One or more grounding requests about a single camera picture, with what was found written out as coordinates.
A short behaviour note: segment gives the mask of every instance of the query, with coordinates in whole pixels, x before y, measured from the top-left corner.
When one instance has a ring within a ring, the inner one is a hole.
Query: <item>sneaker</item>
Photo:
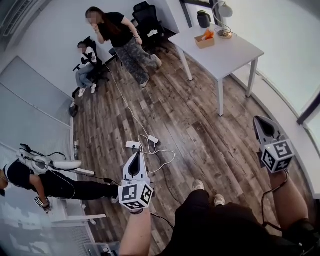
[[[116,204],[116,203],[118,203],[119,202],[119,195],[116,197],[116,198],[114,198],[114,197],[111,197],[111,204]]]
[[[140,84],[141,88],[146,88],[147,83],[149,82],[150,77],[148,78],[148,80],[142,84]]]
[[[79,98],[81,98],[84,95],[85,91],[86,91],[86,88],[81,88],[80,89]]]
[[[91,93],[92,93],[92,94],[95,93],[96,87],[97,87],[97,85],[96,85],[95,83],[91,86]]]
[[[226,200],[224,198],[223,195],[221,194],[217,194],[215,197],[214,197],[214,206],[217,207],[217,206],[224,206],[226,204]]]
[[[200,180],[200,179],[196,179],[194,182],[193,182],[193,191],[196,191],[196,190],[205,190],[205,185],[203,184],[203,182]]]
[[[162,66],[162,61],[161,59],[158,58],[157,55],[153,55],[155,57],[155,60],[156,60],[156,65],[158,66],[158,68],[160,68]]]

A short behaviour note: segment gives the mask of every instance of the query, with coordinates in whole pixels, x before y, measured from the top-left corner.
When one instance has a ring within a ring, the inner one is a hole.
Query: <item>black kettle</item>
[[[208,28],[210,27],[211,17],[208,13],[206,13],[204,10],[200,10],[198,13],[198,21],[201,28]]]

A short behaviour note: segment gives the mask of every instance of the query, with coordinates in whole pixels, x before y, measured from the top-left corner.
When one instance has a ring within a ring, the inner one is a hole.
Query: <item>desk lamp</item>
[[[232,38],[231,28],[228,27],[227,25],[223,24],[222,21],[220,21],[215,15],[215,7],[218,4],[223,4],[222,6],[219,7],[219,14],[221,15],[221,17],[230,18],[234,14],[234,12],[232,11],[231,7],[227,5],[227,2],[217,2],[212,8],[214,18],[223,26],[223,28],[216,28],[215,29],[215,30],[219,30],[216,32],[217,35],[223,39],[230,39],[230,38]]]

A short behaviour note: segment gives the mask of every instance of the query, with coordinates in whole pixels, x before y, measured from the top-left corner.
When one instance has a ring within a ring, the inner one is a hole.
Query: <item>cardboard box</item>
[[[197,37],[194,38],[196,45],[200,49],[215,45],[215,39],[214,38],[202,41],[203,37],[204,37],[203,35],[200,35],[200,36],[197,36]]]

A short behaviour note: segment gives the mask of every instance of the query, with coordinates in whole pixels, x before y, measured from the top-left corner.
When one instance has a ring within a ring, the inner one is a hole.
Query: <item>lamp base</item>
[[[229,30],[221,29],[216,33],[222,39],[230,39],[232,38],[232,33]]]

